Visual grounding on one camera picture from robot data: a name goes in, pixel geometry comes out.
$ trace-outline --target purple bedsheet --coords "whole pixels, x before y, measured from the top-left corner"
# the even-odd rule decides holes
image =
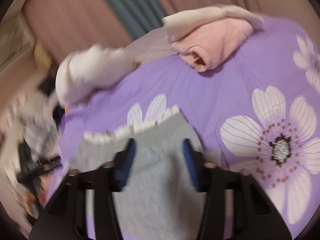
[[[127,124],[135,103],[144,117],[164,94],[167,107],[181,109],[205,149],[222,151],[233,170],[255,176],[296,237],[320,202],[319,69],[316,46],[300,26],[265,18],[265,30],[215,70],[197,73],[178,56],[162,58],[98,91],[87,106],[71,107],[61,127],[63,163],[84,131],[112,132]],[[59,171],[55,179],[61,176]],[[88,230],[92,236],[93,226]]]

